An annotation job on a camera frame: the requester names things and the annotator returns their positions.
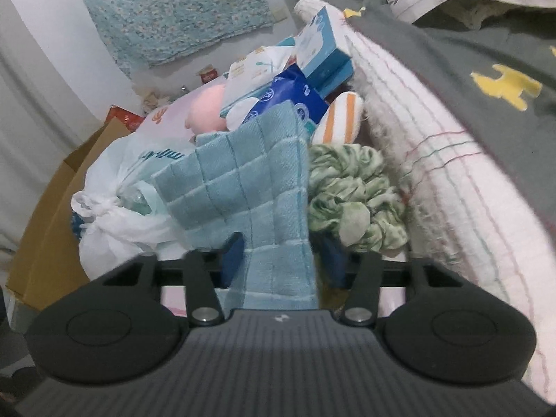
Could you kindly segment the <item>pink plush ball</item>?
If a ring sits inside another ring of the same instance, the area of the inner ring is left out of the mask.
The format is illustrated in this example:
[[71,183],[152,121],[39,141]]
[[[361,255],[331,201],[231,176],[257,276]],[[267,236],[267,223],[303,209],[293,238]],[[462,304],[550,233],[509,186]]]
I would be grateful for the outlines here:
[[221,118],[224,84],[217,84],[202,90],[188,109],[185,128],[197,134],[226,130],[226,122]]

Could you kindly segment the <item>blue checked microfiber cloth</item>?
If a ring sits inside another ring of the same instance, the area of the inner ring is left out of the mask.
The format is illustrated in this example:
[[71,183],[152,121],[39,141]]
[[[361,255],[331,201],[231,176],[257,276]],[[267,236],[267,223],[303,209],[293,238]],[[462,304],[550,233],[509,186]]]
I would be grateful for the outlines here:
[[153,177],[193,248],[215,250],[235,232],[244,257],[217,295],[234,309],[311,310],[319,305],[309,243],[308,134],[291,102],[233,132],[203,134],[191,154]]

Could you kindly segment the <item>white tied plastic bag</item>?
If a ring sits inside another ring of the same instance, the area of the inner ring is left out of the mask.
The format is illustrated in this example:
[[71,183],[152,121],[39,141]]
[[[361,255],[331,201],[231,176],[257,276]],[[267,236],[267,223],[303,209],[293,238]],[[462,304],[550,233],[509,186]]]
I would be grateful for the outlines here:
[[154,175],[193,150],[184,138],[134,133],[111,142],[90,165],[71,199],[79,260],[90,280],[140,254],[174,260],[190,250]]

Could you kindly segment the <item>red can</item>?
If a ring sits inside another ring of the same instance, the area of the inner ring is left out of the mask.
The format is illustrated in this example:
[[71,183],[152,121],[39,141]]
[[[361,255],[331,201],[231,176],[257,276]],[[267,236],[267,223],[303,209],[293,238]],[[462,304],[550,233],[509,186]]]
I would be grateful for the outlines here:
[[205,66],[198,74],[203,84],[207,84],[219,77],[219,73],[213,65]]

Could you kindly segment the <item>white striped blanket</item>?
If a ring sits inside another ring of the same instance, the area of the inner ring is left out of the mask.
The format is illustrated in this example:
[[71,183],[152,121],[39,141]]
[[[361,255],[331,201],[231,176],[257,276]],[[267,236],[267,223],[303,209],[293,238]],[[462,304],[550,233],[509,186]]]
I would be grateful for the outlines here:
[[527,383],[555,398],[555,248],[527,202],[437,96],[388,50],[342,22],[365,129],[407,200],[413,242],[532,321]]

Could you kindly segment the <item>brown cardboard box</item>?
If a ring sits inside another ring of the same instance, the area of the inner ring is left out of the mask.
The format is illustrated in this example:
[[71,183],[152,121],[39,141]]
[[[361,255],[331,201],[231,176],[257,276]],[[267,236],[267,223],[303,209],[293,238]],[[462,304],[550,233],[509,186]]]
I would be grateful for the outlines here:
[[21,303],[41,311],[89,281],[72,232],[71,199],[83,189],[88,168],[105,148],[128,134],[123,123],[113,120],[60,163],[11,264],[7,287]]

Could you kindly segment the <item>dark blue wipes pack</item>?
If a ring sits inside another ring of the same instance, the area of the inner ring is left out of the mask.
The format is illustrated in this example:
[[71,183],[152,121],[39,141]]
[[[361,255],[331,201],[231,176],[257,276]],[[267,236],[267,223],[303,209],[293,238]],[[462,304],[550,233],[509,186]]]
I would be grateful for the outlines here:
[[329,107],[319,96],[319,93],[308,83],[298,65],[292,64],[273,78],[270,86],[247,114],[239,119],[240,124],[249,122],[271,107],[284,102],[292,104],[295,114],[310,136],[316,131]]

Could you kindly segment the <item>white blue tissue pack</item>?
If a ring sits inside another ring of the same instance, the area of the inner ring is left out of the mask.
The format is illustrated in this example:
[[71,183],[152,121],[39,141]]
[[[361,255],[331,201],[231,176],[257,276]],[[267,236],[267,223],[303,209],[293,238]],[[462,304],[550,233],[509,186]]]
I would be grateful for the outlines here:
[[295,45],[262,46],[234,62],[228,71],[221,102],[221,118],[239,101],[258,97],[293,55]]

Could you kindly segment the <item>green white scrunchie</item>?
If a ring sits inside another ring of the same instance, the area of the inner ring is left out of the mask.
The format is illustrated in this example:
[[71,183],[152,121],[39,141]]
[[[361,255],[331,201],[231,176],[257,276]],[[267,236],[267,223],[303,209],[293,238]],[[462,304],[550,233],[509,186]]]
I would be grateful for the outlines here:
[[360,144],[309,148],[308,228],[352,251],[396,251],[409,236],[405,205],[381,152]]

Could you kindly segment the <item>orange striped plush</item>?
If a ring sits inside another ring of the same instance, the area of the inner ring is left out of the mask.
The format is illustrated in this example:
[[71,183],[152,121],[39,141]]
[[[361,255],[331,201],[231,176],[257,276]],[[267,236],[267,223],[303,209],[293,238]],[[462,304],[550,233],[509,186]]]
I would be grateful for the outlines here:
[[359,135],[364,100],[356,92],[339,94],[328,107],[312,135],[312,144],[352,144]]

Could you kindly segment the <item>teal patterned wall cloth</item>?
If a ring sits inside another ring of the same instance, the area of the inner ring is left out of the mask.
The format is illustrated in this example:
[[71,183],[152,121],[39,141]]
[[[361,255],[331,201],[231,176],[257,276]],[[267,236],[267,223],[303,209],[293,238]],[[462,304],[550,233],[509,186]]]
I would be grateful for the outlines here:
[[268,0],[83,0],[122,72],[150,69],[273,24]]

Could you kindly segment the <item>blue white box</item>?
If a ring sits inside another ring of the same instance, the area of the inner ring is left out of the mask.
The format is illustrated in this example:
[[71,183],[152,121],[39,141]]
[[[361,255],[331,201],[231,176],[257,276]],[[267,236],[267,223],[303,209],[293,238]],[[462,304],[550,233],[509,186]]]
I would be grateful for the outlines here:
[[295,57],[308,84],[325,99],[353,75],[341,13],[322,8],[295,40]]

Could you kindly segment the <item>red snack package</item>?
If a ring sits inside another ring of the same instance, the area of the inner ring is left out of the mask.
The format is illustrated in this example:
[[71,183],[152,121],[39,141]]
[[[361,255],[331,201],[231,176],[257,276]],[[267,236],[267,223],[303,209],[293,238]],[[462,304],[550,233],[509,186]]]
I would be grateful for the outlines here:
[[129,132],[134,133],[144,121],[144,117],[119,106],[112,105],[107,112],[105,124],[110,123],[112,120],[121,122]]

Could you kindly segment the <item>grey bedsheet yellow dogs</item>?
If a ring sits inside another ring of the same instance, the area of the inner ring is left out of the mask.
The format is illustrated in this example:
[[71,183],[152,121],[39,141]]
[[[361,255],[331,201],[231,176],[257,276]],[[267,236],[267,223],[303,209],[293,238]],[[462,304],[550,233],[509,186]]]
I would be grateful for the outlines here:
[[385,0],[322,1],[361,10],[349,26],[412,71],[555,230],[554,13],[513,9],[470,31],[445,16],[398,21]]

